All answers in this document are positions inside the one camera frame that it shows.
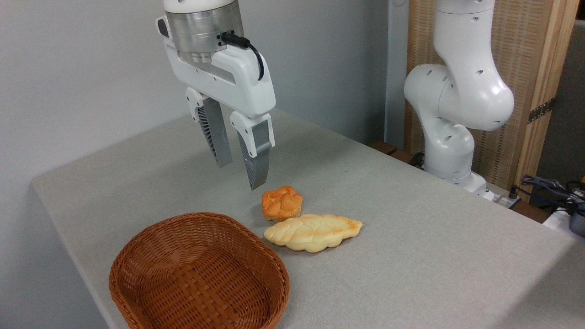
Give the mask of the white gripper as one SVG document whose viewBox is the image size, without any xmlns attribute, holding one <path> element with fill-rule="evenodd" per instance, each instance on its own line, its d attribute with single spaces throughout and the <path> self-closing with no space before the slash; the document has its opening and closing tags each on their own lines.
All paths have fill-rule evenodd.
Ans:
<svg viewBox="0 0 585 329">
<path fill-rule="evenodd" d="M 276 104 L 261 53 L 240 35 L 238 15 L 165 15 L 156 21 L 176 77 L 219 167 L 233 162 L 221 104 L 232 110 L 250 189 L 265 184 L 275 146 L 271 115 Z"/>
</svg>

